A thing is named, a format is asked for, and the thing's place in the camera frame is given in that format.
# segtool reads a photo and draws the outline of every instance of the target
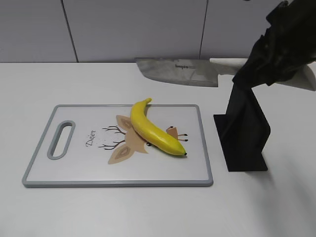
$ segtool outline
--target deer ear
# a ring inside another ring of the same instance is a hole
[[[109,159],[108,164],[119,163],[123,160],[130,158],[134,154],[134,150],[131,149],[127,144],[124,144],[114,150]]]
[[[132,123],[129,117],[117,115],[117,122],[119,127],[123,128],[125,131],[130,130],[132,128]]]

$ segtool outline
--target yellow banana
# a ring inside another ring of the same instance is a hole
[[[187,153],[184,147],[177,139],[156,127],[146,118],[144,111],[146,105],[151,102],[151,100],[151,98],[148,98],[133,105],[130,113],[130,120],[134,130],[146,141],[152,143],[166,153],[176,156],[186,155]]]

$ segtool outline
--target black stand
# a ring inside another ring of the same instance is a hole
[[[225,115],[214,115],[228,171],[266,171],[262,149],[270,126],[252,90],[235,84]]]

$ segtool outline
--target white table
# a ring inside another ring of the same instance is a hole
[[[316,64],[311,65],[316,72]],[[271,126],[269,172],[229,173],[213,114],[219,88],[146,79],[133,63],[0,64],[1,237],[314,237],[316,93],[254,89]],[[21,179],[57,104],[198,104],[214,184],[208,188],[27,189]]]

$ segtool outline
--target white cutting board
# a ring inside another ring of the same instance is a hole
[[[56,106],[24,174],[23,184],[26,187],[149,187],[213,183],[197,105],[148,107],[147,118],[155,125],[163,130],[173,126],[179,135],[187,134],[179,136],[187,139],[181,141],[188,153],[186,157],[168,155],[155,146],[148,146],[138,135],[131,135],[134,130],[130,127],[130,110],[131,105]],[[58,141],[58,127],[66,123],[72,125],[68,149],[62,157],[54,157],[51,149],[54,140]]]

